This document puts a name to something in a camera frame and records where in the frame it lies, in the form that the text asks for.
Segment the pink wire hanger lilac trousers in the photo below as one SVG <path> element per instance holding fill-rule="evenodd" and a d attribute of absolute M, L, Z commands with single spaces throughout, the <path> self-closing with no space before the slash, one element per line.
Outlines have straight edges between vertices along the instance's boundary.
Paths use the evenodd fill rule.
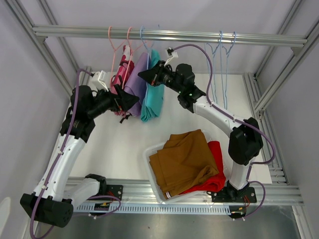
<path fill-rule="evenodd" d="M 140 45 L 139 45 L 138 47 L 136 47 L 135 49 L 132 48 L 132 46 L 131 46 L 131 41 L 130 41 L 130 39 L 129 39 L 129 37 L 130 37 L 130 32 L 131 32 L 132 29 L 133 29 L 132 26 L 129 27 L 128 32 L 127 32 L 127 43 L 128 43 L 128 45 L 129 45 L 129 47 L 130 47 L 130 57 L 129 57 L 128 67 L 127 67 L 127 69 L 126 69 L 126 72 L 125 72 L 125 75 L 124 75 L 124 79 L 123 79 L 123 82 L 122 82 L 122 89 L 124 89 L 125 83 L 126 83 L 126 81 L 127 81 L 127 74 L 128 74 L 128 72 L 129 72 L 129 70 L 130 70 L 130 64 L 131 64 L 131 61 L 132 61 L 132 58 L 133 58 L 133 54 L 134 54 L 134 52 L 136 52 L 139 48 L 141 48 L 142 45 L 143 45 L 143 44 L 140 44 Z"/>

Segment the pink wire hanger camouflage trousers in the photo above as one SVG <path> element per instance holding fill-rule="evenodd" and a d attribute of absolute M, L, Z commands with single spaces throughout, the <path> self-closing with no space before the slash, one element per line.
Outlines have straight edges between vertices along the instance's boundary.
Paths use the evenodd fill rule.
<path fill-rule="evenodd" d="M 111 78 L 110 78 L 110 87 L 112 87 L 114 85 L 113 83 L 113 70 L 114 70 L 114 64 L 115 64 L 115 59 L 116 59 L 116 52 L 117 50 L 126 43 L 126 40 L 123 40 L 122 43 L 116 48 L 114 46 L 114 44 L 112 43 L 112 39 L 111 39 L 111 29 L 112 29 L 112 26 L 109 26 L 108 28 L 108 39 L 109 39 L 109 42 L 111 44 L 111 47 L 113 49 L 113 61 L 112 61 L 112 67 L 111 67 Z"/>

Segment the blue wire hanger teal trousers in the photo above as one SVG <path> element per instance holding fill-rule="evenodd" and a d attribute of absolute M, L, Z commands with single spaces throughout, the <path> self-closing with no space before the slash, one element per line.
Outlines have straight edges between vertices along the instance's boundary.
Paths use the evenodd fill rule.
<path fill-rule="evenodd" d="M 147 51 L 147 70 L 156 65 L 156 63 L 160 60 L 160 54 L 157 50 L 153 49 L 154 43 L 150 46 L 147 45 L 147 41 L 144 39 L 144 31 L 145 27 L 142 25 L 140 27 L 140 39 L 143 43 L 144 48 Z"/>

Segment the blue wire hanger brown trousers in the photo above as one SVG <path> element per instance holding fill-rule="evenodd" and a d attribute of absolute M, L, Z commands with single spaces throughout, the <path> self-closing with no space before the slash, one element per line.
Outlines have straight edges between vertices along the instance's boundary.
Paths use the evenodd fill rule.
<path fill-rule="evenodd" d="M 223 31 L 219 31 L 219 39 L 217 40 L 217 43 L 215 46 L 212 45 L 212 43 L 205 43 L 204 44 L 204 50 L 206 51 L 206 48 L 209 47 L 211 51 L 211 65 L 212 70 L 208 69 L 209 73 L 212 73 L 212 80 L 209 84 L 211 95 L 213 97 L 213 101 L 218 104 L 218 96 L 217 96 L 217 78 L 216 75 L 219 74 L 220 79 L 219 83 L 221 84 L 221 90 L 222 90 L 222 104 L 224 108 L 227 108 L 227 97 L 225 96 L 225 84 L 223 80 L 223 56 L 222 56 L 222 48 L 223 43 L 221 42 L 223 39 Z"/>

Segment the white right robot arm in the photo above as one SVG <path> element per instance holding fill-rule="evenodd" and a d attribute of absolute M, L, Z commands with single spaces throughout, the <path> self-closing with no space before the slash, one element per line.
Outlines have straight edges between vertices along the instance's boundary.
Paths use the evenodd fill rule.
<path fill-rule="evenodd" d="M 249 188 L 251 163 L 263 147 L 259 125 L 254 118 L 237 119 L 222 107 L 210 102 L 208 94 L 195 85 L 195 74 L 188 64 L 179 64 L 176 70 L 158 61 L 151 69 L 138 73 L 151 86 L 165 85 L 177 92 L 179 104 L 199 115 L 229 138 L 228 154 L 233 160 L 230 179 L 226 184 L 226 195 L 232 201 L 239 201 Z"/>

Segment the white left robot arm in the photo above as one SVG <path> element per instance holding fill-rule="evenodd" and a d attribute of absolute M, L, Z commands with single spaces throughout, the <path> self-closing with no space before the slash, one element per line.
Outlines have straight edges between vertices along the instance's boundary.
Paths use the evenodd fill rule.
<path fill-rule="evenodd" d="M 80 152 L 88 142 L 94 119 L 106 111 L 130 110 L 139 97 L 125 92 L 119 85 L 115 93 L 101 89 L 94 92 L 82 85 L 73 89 L 71 106 L 59 132 L 58 146 L 47 170 L 31 194 L 23 194 L 20 204 L 31 219 L 51 226 L 65 227 L 76 207 L 91 197 L 110 197 L 104 176 L 88 174 L 73 189 L 65 186 Z"/>

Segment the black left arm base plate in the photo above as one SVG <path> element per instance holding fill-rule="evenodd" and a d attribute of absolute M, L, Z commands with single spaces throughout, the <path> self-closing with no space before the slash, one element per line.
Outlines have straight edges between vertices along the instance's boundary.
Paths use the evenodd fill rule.
<path fill-rule="evenodd" d="M 123 189 L 123 185 L 106 185 L 102 187 L 99 195 L 115 196 L 121 200 L 123 196 Z"/>

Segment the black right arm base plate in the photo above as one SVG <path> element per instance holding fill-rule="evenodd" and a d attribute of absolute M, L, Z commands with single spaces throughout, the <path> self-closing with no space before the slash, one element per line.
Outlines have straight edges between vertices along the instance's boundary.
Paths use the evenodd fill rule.
<path fill-rule="evenodd" d="M 214 203 L 256 203 L 255 189 L 247 184 L 243 189 L 237 190 L 232 187 L 223 187 L 219 192 L 207 191 Z"/>

